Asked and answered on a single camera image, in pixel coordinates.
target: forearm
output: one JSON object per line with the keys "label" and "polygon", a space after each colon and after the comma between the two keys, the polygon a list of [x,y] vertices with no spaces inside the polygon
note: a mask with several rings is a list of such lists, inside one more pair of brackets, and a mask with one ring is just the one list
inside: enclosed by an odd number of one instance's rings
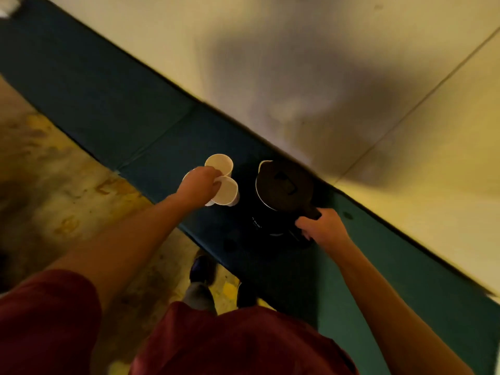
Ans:
{"label": "forearm", "polygon": [[472,374],[352,243],[333,252],[393,375]]}
{"label": "forearm", "polygon": [[190,212],[176,195],[76,245],[48,268],[80,273],[96,287],[103,309],[143,267]]}

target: red sleeve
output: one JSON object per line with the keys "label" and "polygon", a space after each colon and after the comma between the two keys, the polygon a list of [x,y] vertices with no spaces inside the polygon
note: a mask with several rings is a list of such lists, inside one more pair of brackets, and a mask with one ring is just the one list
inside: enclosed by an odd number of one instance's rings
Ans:
{"label": "red sleeve", "polygon": [[0,373],[87,375],[101,313],[85,277],[35,275],[0,298]]}

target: concrete floor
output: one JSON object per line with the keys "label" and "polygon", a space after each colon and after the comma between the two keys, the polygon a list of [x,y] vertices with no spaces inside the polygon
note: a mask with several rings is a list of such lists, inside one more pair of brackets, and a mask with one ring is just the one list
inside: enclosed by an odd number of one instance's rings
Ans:
{"label": "concrete floor", "polygon": [[[100,165],[0,77],[0,291],[42,270],[110,223],[151,203]],[[180,300],[198,247],[176,229],[104,316],[91,373],[127,373],[170,302]],[[238,279],[219,268],[219,314]]]}

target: dark shoe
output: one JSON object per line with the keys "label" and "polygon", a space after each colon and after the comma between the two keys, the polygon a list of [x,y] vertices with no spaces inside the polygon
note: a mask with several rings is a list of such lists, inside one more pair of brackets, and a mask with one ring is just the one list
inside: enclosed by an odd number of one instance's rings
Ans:
{"label": "dark shoe", "polygon": [[203,250],[198,250],[195,261],[191,266],[189,280],[191,283],[201,282],[212,285],[216,279],[217,263]]}
{"label": "dark shoe", "polygon": [[236,297],[238,308],[254,307],[257,305],[257,299],[257,293],[247,283],[238,285],[238,296]]}

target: paper cup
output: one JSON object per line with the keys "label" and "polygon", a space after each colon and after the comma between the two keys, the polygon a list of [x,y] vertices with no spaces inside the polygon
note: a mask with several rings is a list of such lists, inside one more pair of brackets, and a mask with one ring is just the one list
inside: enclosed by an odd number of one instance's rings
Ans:
{"label": "paper cup", "polygon": [[238,204],[238,201],[240,201],[238,183],[228,176],[216,177],[215,181],[221,182],[221,188],[211,201],[215,204],[225,205],[227,207],[233,207]]}
{"label": "paper cup", "polygon": [[231,177],[233,161],[224,154],[214,154],[205,161],[205,166],[211,166],[222,172],[222,176]]}

